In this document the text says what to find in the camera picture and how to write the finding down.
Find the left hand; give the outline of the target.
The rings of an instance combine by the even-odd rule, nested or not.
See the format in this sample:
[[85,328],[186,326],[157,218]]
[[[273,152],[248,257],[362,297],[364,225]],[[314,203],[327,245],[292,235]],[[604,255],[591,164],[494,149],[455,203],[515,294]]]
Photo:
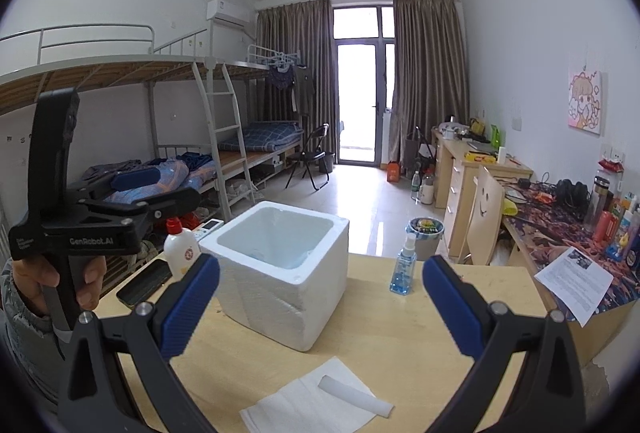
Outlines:
[[[15,286],[26,300],[29,309],[37,315],[49,316],[43,288],[58,286],[58,272],[44,257],[13,261],[12,269]],[[84,283],[76,293],[77,302],[83,311],[93,311],[98,306],[105,274],[105,257],[94,257],[85,266]]]

